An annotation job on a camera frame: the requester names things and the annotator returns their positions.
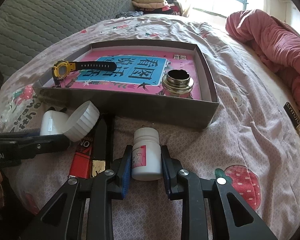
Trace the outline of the white earbuds case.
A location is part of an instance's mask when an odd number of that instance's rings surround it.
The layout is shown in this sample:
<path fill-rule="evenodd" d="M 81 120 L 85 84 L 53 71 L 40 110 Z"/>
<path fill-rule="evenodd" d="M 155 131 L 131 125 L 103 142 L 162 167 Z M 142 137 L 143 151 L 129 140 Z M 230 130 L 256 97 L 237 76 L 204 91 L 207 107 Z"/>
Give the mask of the white earbuds case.
<path fill-rule="evenodd" d="M 63 134 L 63 128 L 69 116 L 59 111 L 47 111 L 42 118 L 40 135 L 57 135 Z"/>

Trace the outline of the white plastic jar lid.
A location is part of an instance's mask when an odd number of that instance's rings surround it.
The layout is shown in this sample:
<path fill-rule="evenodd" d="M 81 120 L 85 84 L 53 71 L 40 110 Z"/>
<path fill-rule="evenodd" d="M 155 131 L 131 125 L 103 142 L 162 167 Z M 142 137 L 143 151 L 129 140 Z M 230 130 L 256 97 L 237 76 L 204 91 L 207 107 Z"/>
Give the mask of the white plastic jar lid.
<path fill-rule="evenodd" d="M 97 107 L 86 101 L 70 115 L 63 126 L 63 134 L 72 142 L 80 141 L 93 129 L 99 116 Z"/>

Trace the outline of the red black rectangular box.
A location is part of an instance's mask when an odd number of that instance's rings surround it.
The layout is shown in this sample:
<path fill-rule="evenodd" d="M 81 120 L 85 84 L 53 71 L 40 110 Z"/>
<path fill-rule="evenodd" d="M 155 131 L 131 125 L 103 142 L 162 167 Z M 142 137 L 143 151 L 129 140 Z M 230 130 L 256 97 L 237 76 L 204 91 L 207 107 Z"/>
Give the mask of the red black rectangular box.
<path fill-rule="evenodd" d="M 91 177 L 93 138 L 86 136 L 77 144 L 75 155 L 72 159 L 69 178 L 77 177 L 89 179 Z"/>

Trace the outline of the yellow black wristwatch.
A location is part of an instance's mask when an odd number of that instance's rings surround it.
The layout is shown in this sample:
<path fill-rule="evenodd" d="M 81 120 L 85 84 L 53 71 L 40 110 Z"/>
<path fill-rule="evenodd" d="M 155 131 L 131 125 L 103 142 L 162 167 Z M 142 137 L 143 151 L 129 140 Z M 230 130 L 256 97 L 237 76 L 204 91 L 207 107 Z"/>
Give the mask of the yellow black wristwatch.
<path fill-rule="evenodd" d="M 106 72 L 114 72 L 117 69 L 115 62 L 108 61 L 82 61 L 82 62 L 69 62 L 58 61 L 52 68 L 52 77 L 56 87 L 60 87 L 60 81 L 64 80 L 71 72 L 79 70 L 100 70 Z"/>

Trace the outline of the white pill bottle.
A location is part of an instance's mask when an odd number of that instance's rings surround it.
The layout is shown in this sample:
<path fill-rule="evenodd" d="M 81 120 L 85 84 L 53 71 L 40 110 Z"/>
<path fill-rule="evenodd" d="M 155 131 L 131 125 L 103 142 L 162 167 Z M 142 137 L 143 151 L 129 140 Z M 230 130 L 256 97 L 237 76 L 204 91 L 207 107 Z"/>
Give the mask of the white pill bottle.
<path fill-rule="evenodd" d="M 134 132 L 132 151 L 132 178 L 138 181 L 155 181 L 162 177 L 159 133 L 150 127 Z"/>

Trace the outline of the brown cardboard box tray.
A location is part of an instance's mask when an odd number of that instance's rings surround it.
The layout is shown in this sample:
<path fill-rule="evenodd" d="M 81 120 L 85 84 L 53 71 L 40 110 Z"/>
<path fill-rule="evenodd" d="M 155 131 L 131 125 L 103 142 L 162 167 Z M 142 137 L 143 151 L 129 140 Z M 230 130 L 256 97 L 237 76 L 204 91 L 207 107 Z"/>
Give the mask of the brown cardboard box tray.
<path fill-rule="evenodd" d="M 57 86 L 47 70 L 34 90 L 43 102 L 77 108 L 91 101 L 118 116 L 204 129 L 219 105 L 207 61 L 196 44 L 115 40 L 75 50 L 69 62 L 113 62 L 114 72 L 71 72 Z"/>

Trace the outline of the grey quilted headboard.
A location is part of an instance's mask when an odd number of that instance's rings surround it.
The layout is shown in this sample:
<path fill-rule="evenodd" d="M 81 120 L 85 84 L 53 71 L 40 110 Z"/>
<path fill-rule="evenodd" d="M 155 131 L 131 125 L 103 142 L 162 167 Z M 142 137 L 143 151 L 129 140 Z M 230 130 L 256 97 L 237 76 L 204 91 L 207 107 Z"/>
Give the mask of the grey quilted headboard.
<path fill-rule="evenodd" d="M 4 80 L 49 46 L 131 10 L 132 0 L 6 0 L 0 6 Z"/>

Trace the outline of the pink picture book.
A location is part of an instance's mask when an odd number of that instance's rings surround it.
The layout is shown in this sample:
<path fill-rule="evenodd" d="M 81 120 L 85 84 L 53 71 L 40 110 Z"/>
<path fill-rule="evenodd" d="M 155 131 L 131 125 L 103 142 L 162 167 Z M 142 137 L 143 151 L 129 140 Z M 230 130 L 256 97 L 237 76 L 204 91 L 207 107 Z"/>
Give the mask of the pink picture book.
<path fill-rule="evenodd" d="M 90 50 L 78 61 L 115 62 L 114 72 L 100 70 L 80 70 L 71 72 L 60 81 L 61 88 L 110 90 L 141 94 L 159 94 L 162 77 L 172 69 L 187 71 L 194 80 L 191 95 L 194 100 L 202 98 L 194 56 L 190 53 L 145 49 Z"/>

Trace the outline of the black gold box on bed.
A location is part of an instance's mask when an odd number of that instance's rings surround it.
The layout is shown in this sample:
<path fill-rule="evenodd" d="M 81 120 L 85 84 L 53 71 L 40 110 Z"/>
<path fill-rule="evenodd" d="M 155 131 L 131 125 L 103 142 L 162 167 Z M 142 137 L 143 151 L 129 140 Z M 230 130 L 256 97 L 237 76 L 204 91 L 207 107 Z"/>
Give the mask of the black gold box on bed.
<path fill-rule="evenodd" d="M 297 131 L 298 135 L 300 135 L 300 119 L 289 102 L 286 102 L 284 105 L 284 110 L 287 113 L 288 117 L 290 118 L 295 130 Z"/>

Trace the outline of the pink blanket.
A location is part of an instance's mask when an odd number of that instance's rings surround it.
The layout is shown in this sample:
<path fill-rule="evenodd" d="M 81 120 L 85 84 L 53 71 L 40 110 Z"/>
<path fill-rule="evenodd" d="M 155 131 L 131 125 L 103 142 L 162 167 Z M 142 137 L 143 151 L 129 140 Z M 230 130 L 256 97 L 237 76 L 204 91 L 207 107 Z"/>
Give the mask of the pink blanket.
<path fill-rule="evenodd" d="M 226 18 L 225 29 L 247 44 L 287 87 L 300 110 L 300 35 L 266 12 L 242 10 Z"/>

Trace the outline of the folded clothes pile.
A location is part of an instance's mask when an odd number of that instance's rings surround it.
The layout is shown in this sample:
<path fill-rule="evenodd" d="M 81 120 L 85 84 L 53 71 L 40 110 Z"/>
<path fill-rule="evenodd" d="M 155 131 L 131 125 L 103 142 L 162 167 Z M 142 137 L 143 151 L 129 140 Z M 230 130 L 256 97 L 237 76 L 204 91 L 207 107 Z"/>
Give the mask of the folded clothes pile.
<path fill-rule="evenodd" d="M 176 0 L 132 0 L 136 11 L 143 14 L 182 15 L 182 9 Z"/>

